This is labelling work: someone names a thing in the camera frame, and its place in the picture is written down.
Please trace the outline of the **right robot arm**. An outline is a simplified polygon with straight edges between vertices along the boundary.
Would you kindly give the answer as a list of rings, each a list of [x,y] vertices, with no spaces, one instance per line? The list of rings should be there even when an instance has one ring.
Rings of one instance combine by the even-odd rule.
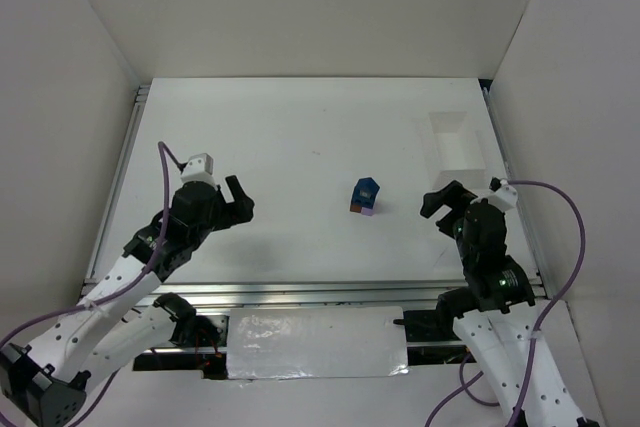
[[[542,332],[557,304],[536,301],[524,269],[507,252],[507,211],[516,187],[493,179],[478,196],[453,180],[423,197],[420,214],[448,213],[438,230],[453,239],[465,286],[441,294],[439,328],[455,335],[493,389],[509,426],[592,426],[573,400]]]

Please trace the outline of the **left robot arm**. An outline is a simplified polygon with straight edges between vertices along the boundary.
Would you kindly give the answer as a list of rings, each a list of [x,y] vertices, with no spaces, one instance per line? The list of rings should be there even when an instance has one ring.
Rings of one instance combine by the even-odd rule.
[[[125,316],[189,262],[211,233],[252,220],[254,201],[236,177],[225,181],[230,201],[209,178],[185,182],[169,209],[134,234],[76,307],[25,346],[2,342],[1,392],[35,425],[71,423],[97,385],[150,347],[192,347],[200,331],[219,340],[217,328],[172,292],[132,319]]]

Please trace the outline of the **blue castle arch block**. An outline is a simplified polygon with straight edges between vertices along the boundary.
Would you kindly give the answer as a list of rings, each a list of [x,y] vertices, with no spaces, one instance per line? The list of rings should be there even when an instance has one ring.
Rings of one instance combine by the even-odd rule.
[[[377,197],[376,192],[357,189],[351,197],[351,204],[372,210]]]

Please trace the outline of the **blue triangular block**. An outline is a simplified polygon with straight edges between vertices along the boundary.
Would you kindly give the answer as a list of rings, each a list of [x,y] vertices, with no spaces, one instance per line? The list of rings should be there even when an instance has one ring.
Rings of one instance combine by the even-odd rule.
[[[357,189],[376,192],[378,195],[380,191],[380,186],[372,177],[366,177],[366,178],[360,178],[356,182],[353,193]]]

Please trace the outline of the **white perforated box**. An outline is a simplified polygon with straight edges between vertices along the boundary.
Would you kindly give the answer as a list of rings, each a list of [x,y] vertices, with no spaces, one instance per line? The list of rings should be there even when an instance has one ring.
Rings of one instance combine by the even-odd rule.
[[[430,187],[439,190],[459,181],[469,190],[486,187],[486,163],[468,112],[430,112],[415,119]]]

